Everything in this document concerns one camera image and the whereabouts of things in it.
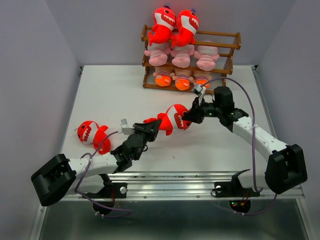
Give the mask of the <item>red shark plush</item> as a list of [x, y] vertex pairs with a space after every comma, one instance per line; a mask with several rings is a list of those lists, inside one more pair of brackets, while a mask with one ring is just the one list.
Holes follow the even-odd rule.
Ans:
[[84, 145], [93, 145], [100, 155], [104, 155], [111, 151], [111, 141], [105, 139], [108, 137], [107, 125], [98, 125], [93, 120], [84, 121], [75, 129], [77, 138]]
[[148, 33], [149, 46], [173, 40], [173, 29], [176, 26], [177, 17], [171, 8], [168, 5], [157, 8], [153, 14], [153, 20], [154, 25]]
[[185, 131], [191, 126], [191, 121], [183, 120], [184, 114], [188, 112], [189, 110], [184, 105], [173, 104], [166, 112], [159, 113], [157, 117], [145, 119], [143, 123], [148, 124], [161, 120], [158, 129], [160, 131], [165, 131], [165, 135], [169, 136], [173, 133], [174, 129]]
[[176, 26], [178, 33], [173, 36], [170, 48], [194, 45], [196, 42], [195, 35], [200, 26], [196, 10], [182, 10], [176, 19]]

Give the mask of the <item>boy doll from corner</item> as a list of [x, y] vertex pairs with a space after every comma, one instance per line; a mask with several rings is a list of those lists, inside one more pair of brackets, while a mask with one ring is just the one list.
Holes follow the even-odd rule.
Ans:
[[212, 75], [210, 72], [207, 71], [193, 71], [193, 84], [194, 85], [203, 85], [207, 83], [208, 81], [212, 80]]

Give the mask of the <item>boy doll black hair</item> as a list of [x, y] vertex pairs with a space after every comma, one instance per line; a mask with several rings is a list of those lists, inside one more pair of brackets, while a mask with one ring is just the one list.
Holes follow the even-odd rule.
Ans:
[[174, 75], [173, 67], [156, 66], [154, 68], [153, 76], [155, 77], [155, 83], [160, 87], [169, 86]]

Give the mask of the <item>pink pig plush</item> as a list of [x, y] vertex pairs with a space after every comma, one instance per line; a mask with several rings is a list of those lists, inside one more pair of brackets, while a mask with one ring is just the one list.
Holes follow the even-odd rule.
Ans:
[[154, 67], [159, 67], [167, 62], [170, 51], [171, 48], [167, 42], [160, 44], [153, 43], [151, 46], [147, 47], [144, 54], [149, 57], [149, 64]]
[[195, 52], [195, 47], [192, 44], [187, 44], [183, 47], [175, 46], [171, 51], [172, 64], [178, 68], [187, 68], [190, 66], [191, 58]]
[[210, 72], [216, 67], [216, 61], [220, 58], [216, 46], [198, 45], [193, 53], [197, 59], [196, 66], [206, 72]]

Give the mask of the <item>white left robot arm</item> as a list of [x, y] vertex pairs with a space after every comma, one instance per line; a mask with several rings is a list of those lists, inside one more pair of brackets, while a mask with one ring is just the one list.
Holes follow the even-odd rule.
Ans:
[[[156, 140], [162, 121], [135, 123], [128, 130], [122, 128], [128, 138], [116, 149], [103, 155], [88, 158], [67, 158], [63, 153], [55, 155], [31, 176], [31, 182], [43, 207], [59, 202], [63, 197], [74, 194], [92, 193], [100, 197], [111, 193], [113, 184], [109, 175], [122, 173], [140, 159], [147, 150], [147, 143]], [[83, 180], [101, 176], [94, 186], [85, 186]]]

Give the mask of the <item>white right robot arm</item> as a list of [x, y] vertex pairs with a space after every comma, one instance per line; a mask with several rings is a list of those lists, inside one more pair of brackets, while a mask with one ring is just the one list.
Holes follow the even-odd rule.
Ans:
[[258, 171], [253, 159], [252, 182], [241, 174], [240, 178], [230, 182], [233, 194], [242, 195], [249, 187], [257, 192], [267, 188], [279, 195], [307, 181], [305, 156], [299, 145], [280, 141], [255, 124], [252, 115], [235, 107], [229, 87], [216, 87], [212, 102], [205, 101], [205, 91], [200, 84], [192, 89], [197, 96], [183, 120], [201, 124], [204, 118], [218, 118], [221, 125], [251, 145], [253, 158], [259, 153], [266, 161], [265, 169]]

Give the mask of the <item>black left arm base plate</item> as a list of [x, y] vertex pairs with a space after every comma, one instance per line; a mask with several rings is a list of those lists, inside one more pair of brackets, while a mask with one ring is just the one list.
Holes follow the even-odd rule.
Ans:
[[85, 195], [91, 199], [125, 199], [127, 197], [128, 184], [126, 182], [103, 183], [102, 189], [91, 190]]

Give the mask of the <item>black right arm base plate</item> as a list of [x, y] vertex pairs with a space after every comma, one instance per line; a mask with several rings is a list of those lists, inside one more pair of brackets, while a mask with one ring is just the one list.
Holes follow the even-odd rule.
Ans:
[[239, 181], [220, 181], [214, 184], [211, 195], [216, 198], [259, 197], [260, 193], [244, 188]]

